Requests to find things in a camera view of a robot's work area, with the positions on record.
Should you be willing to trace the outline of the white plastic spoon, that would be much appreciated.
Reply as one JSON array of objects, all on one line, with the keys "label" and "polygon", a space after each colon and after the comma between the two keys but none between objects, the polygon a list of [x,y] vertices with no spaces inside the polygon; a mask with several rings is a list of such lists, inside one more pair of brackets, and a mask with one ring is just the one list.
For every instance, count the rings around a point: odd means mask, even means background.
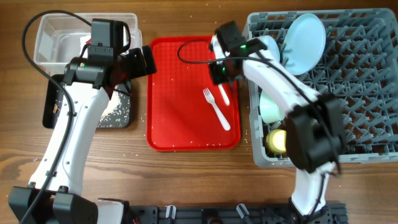
[{"label": "white plastic spoon", "polygon": [[226,91],[225,91],[223,85],[222,85],[222,84],[219,84],[219,85],[218,85],[218,88],[219,88],[219,90],[220,90],[220,93],[221,93],[221,96],[222,96],[222,98],[223,98],[223,101],[224,101],[225,105],[226,105],[226,106],[229,106],[229,105],[230,105],[230,100],[229,100],[228,94],[226,93]]}]

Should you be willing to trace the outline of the light blue bowl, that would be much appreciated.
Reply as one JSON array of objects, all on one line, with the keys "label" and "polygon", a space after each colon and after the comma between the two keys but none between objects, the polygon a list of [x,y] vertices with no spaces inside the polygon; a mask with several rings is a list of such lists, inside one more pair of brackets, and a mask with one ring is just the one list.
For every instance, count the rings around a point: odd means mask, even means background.
[{"label": "light blue bowl", "polygon": [[257,37],[257,39],[259,39],[267,47],[267,49],[271,51],[271,54],[275,58],[275,60],[280,62],[279,47],[274,38],[270,35],[263,35]]}]

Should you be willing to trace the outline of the mint green bowl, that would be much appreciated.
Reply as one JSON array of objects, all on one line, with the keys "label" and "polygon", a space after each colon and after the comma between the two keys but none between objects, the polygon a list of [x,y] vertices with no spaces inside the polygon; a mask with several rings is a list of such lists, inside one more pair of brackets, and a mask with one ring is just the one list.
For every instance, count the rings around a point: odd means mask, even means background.
[{"label": "mint green bowl", "polygon": [[280,112],[277,104],[265,91],[261,91],[259,102],[260,115],[264,123],[275,123],[276,121],[282,121],[285,118],[283,112]]}]

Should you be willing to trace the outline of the yellow plastic cup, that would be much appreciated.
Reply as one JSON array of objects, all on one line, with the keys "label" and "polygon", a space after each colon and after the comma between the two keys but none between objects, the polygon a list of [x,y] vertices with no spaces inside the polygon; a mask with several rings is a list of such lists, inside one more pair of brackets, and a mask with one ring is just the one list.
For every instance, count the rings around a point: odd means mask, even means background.
[{"label": "yellow plastic cup", "polygon": [[272,130],[266,136],[266,146],[268,150],[275,154],[283,154],[286,153],[286,135],[287,131],[283,129],[275,129]]}]

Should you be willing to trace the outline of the light blue round plate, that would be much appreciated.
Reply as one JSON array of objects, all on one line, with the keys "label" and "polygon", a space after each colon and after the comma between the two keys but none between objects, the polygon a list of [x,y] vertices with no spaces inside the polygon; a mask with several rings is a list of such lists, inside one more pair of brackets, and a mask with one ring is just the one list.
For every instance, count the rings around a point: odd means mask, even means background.
[{"label": "light blue round plate", "polygon": [[325,27],[314,14],[303,14],[289,27],[282,51],[285,68],[293,75],[313,69],[320,61],[326,44]]}]

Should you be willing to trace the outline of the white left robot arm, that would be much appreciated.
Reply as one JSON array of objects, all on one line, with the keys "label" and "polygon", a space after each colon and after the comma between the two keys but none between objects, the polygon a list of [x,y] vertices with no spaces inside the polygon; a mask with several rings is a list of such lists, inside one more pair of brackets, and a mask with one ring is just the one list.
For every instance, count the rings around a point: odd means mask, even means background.
[{"label": "white left robot arm", "polygon": [[9,206],[20,223],[131,223],[125,200],[82,197],[83,172],[94,133],[113,91],[156,72],[149,46],[131,48],[123,21],[93,19],[91,41],[55,86],[63,102],[44,158],[27,187],[14,187]]}]

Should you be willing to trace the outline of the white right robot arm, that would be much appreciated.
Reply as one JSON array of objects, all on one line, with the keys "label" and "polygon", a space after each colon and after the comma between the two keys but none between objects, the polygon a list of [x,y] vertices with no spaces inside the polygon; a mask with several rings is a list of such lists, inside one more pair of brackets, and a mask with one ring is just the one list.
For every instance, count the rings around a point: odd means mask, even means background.
[{"label": "white right robot arm", "polygon": [[339,155],[346,147],[338,98],[320,94],[303,84],[275,59],[259,39],[246,40],[235,21],[215,30],[209,62],[213,83],[244,77],[256,83],[285,116],[287,155],[296,167],[290,206],[300,223],[309,223],[326,212],[325,191]]}]

